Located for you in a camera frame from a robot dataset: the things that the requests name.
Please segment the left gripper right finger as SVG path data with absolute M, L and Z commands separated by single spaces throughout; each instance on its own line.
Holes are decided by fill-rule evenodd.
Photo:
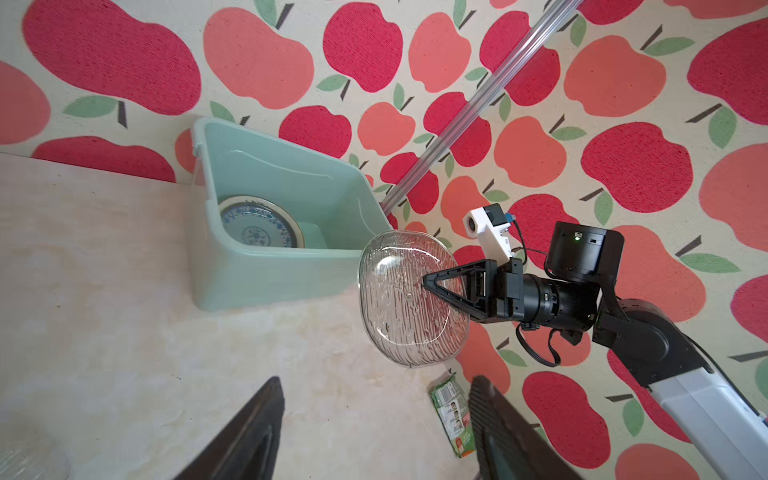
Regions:
M 478 479 L 579 477 L 488 378 L 474 377 L 468 405 Z

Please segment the grey glass plate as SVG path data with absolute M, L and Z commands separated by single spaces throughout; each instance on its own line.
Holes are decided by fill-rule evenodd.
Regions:
M 470 318 L 423 286 L 427 274 L 454 268 L 451 252 L 421 232 L 391 230 L 374 237 L 358 271 L 365 330 L 392 362 L 419 368 L 446 362 L 464 347 Z

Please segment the blue patterned small plate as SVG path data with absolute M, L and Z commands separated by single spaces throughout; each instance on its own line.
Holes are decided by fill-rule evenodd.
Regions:
M 220 202 L 219 211 L 224 230 L 246 246 L 305 246 L 299 224 L 273 202 L 255 196 L 233 196 Z

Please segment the clear glass plate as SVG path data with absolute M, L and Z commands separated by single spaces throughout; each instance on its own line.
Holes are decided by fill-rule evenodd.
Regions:
M 1 432 L 1 479 L 64 480 L 71 476 L 59 444 L 35 430 Z

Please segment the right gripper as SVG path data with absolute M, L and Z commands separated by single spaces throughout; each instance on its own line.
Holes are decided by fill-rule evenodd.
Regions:
M 461 265 L 423 277 L 423 286 L 478 323 L 514 321 L 525 330 L 586 332 L 603 314 L 624 316 L 615 285 L 624 236 L 567 222 L 555 224 L 544 277 L 510 258 Z

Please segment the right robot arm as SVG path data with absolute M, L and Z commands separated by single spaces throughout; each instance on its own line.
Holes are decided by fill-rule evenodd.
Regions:
M 514 321 L 577 344 L 585 332 L 615 354 L 723 479 L 767 476 L 767 419 L 655 305 L 615 293 L 624 237 L 558 222 L 544 277 L 514 257 L 429 273 L 424 287 L 479 323 Z

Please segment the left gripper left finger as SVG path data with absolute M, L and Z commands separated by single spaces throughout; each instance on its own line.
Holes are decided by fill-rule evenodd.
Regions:
M 284 411 L 281 381 L 273 376 L 176 479 L 270 480 Z

